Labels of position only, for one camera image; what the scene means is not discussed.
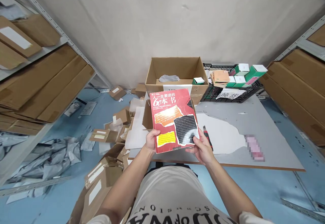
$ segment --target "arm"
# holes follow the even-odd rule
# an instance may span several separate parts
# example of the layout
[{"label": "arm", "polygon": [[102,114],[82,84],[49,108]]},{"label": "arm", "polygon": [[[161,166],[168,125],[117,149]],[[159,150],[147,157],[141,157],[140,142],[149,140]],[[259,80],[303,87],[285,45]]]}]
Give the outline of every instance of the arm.
[{"label": "arm", "polygon": [[194,137],[195,146],[186,151],[195,154],[200,163],[206,166],[229,216],[239,222],[239,215],[246,211],[262,218],[253,202],[216,160],[208,139],[200,129],[199,133],[200,140]]},{"label": "arm", "polygon": [[146,144],[115,182],[95,216],[105,214],[110,218],[112,224],[121,222],[131,206],[150,161],[156,152],[154,136],[159,133],[160,131],[153,129],[147,134]]}]

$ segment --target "green and white box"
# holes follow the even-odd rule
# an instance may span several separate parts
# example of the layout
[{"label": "green and white box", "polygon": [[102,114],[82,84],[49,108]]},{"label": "green and white box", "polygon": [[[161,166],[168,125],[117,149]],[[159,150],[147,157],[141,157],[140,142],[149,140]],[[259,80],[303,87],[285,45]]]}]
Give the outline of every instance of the green and white box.
[{"label": "green and white box", "polygon": [[227,87],[233,87],[236,84],[235,77],[229,76],[229,82],[227,83]]},{"label": "green and white box", "polygon": [[230,76],[244,76],[250,71],[250,66],[246,63],[239,63],[236,67],[229,73]]},{"label": "green and white box", "polygon": [[245,75],[246,84],[243,87],[250,87],[257,79],[263,76],[267,69],[263,65],[252,65],[249,73]]},{"label": "green and white box", "polygon": [[235,76],[236,84],[233,87],[242,87],[245,83],[245,77],[244,76]]}]

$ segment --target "yellow label on book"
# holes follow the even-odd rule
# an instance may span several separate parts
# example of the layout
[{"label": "yellow label on book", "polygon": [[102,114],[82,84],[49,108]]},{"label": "yellow label on book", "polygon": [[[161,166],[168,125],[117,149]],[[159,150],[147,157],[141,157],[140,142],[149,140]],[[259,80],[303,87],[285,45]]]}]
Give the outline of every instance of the yellow label on book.
[{"label": "yellow label on book", "polygon": [[176,143],[175,132],[171,131],[165,134],[160,134],[157,136],[158,147],[163,146],[167,143]]}]

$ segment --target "white foam sheet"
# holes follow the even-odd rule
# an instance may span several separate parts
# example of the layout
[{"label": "white foam sheet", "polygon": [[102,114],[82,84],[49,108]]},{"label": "white foam sheet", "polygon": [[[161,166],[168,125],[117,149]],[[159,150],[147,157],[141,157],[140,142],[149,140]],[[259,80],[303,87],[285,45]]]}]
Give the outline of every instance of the white foam sheet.
[{"label": "white foam sheet", "polygon": [[239,134],[238,129],[223,120],[210,117],[205,113],[196,114],[199,128],[203,126],[208,131],[213,154],[231,154],[241,147],[246,146],[245,137]]},{"label": "white foam sheet", "polygon": [[144,107],[137,107],[135,110],[132,129],[128,132],[128,136],[125,140],[126,149],[142,148],[146,142],[148,131],[142,125],[144,112]]}]

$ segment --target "white t-shirt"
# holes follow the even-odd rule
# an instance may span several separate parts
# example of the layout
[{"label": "white t-shirt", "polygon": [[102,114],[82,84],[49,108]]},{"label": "white t-shirt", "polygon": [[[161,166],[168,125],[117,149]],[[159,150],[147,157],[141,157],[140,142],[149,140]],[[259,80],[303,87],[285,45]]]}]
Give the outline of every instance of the white t-shirt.
[{"label": "white t-shirt", "polygon": [[[147,174],[139,188],[126,224],[234,224],[214,207],[192,170],[164,166]],[[271,224],[270,221],[243,212],[240,224]],[[111,224],[108,216],[99,215],[88,224]]]}]

